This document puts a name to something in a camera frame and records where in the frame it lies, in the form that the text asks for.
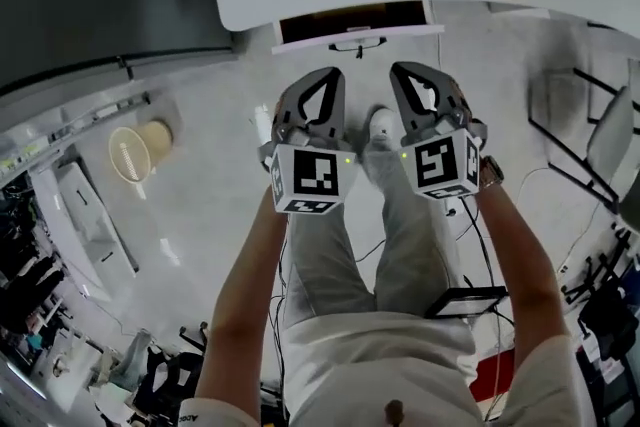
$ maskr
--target white box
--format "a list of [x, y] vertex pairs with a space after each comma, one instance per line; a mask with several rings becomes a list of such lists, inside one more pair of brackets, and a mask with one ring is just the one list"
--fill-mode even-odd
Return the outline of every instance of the white box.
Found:
[[355, 153], [279, 144], [271, 164], [275, 209], [326, 214], [344, 203], [356, 174]]
[[416, 194], [443, 199], [478, 192], [480, 151], [464, 128], [402, 148], [400, 160]]

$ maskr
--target floor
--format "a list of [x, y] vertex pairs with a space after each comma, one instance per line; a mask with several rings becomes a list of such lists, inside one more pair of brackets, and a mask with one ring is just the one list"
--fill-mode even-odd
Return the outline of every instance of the floor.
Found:
[[[485, 153], [494, 155], [502, 166], [506, 190], [554, 265], [559, 268], [570, 251], [572, 260], [584, 258], [607, 232], [610, 219], [604, 209], [594, 211], [594, 200], [553, 171], [532, 172], [546, 166], [547, 149], [526, 121], [527, 85], [542, 88], [543, 70], [577, 65], [614, 87], [631, 81], [638, 99], [637, 66], [628, 66], [623, 56], [592, 51], [585, 29], [566, 22], [496, 19], [481, 5], [460, 3], [438, 3], [436, 16], [446, 24], [440, 43], [436, 36], [390, 39], [366, 51], [362, 60], [325, 48], [272, 56], [273, 35], [270, 28], [260, 28], [244, 35], [245, 50], [236, 62], [137, 84], [136, 88], [153, 88], [154, 103], [88, 136], [77, 150], [140, 272], [134, 281], [123, 284], [111, 303], [92, 304], [70, 288], [67, 302], [77, 326], [118, 350], [126, 349], [131, 335], [142, 327], [159, 343], [182, 347], [177, 337], [180, 326], [197, 327], [210, 318], [269, 183], [257, 160], [254, 108], [264, 103], [272, 109], [286, 86], [325, 66], [338, 66], [346, 76], [350, 126], [361, 125], [374, 103], [395, 104], [388, 78], [394, 61], [441, 66], [460, 84], [475, 116], [489, 125]], [[552, 93], [548, 113], [552, 130], [583, 154], [591, 131], [586, 124], [584, 84], [565, 81]], [[606, 98], [596, 102], [597, 108], [602, 105]], [[117, 125], [134, 125], [156, 116], [171, 125], [175, 147], [140, 191], [113, 171], [107, 140]], [[633, 150], [625, 163], [629, 173], [640, 160], [635, 144]], [[557, 153], [550, 155], [554, 162], [565, 163]], [[357, 258], [384, 238], [381, 207], [381, 195], [360, 173], [345, 214]], [[496, 279], [502, 282], [491, 241], [481, 221], [479, 225]], [[460, 237], [464, 274], [475, 286], [488, 285], [478, 237], [473, 229], [466, 230], [468, 218], [452, 218], [451, 226]], [[369, 287], [380, 252], [381, 248], [360, 264]], [[502, 310], [510, 314], [508, 304]], [[510, 329], [501, 324], [503, 344], [512, 339]], [[496, 331], [493, 317], [477, 323], [480, 354], [496, 350]], [[263, 375], [277, 376], [270, 333], [265, 337]]]

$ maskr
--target trash can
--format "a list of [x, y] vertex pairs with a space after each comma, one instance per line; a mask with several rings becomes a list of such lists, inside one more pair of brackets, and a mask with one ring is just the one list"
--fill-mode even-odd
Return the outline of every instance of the trash can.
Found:
[[136, 128], [116, 128], [109, 138], [109, 156], [123, 180], [141, 183], [171, 151], [171, 130], [162, 121]]

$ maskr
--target gray pants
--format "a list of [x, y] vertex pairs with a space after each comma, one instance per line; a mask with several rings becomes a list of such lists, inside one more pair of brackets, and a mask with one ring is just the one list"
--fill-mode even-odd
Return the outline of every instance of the gray pants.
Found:
[[344, 224], [344, 206], [327, 215], [291, 215], [290, 274], [284, 326], [314, 316], [388, 311], [423, 317], [449, 287], [459, 259], [441, 202], [414, 194], [397, 152], [371, 140], [362, 155], [369, 180], [384, 194], [386, 243], [375, 291], [365, 287]]

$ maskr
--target person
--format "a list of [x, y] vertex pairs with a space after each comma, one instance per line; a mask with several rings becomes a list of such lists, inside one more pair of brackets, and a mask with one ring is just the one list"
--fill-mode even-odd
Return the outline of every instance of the person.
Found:
[[[483, 425], [468, 388], [476, 377], [469, 324], [424, 318], [460, 286], [459, 257], [442, 203], [411, 189], [394, 151], [393, 116], [371, 116], [360, 157], [385, 198], [373, 294], [358, 272], [343, 206], [289, 218], [282, 345], [293, 426]], [[551, 261], [502, 186], [490, 185], [491, 168], [483, 164], [480, 174], [476, 200], [515, 321], [515, 377], [496, 425], [595, 425]], [[182, 427], [259, 425], [263, 337], [287, 230], [271, 196], [269, 188], [218, 297]]]
[[42, 258], [24, 276], [18, 275], [6, 288], [0, 288], [0, 326], [16, 334], [31, 331], [27, 317], [64, 280], [64, 273], [54, 264], [53, 257]]

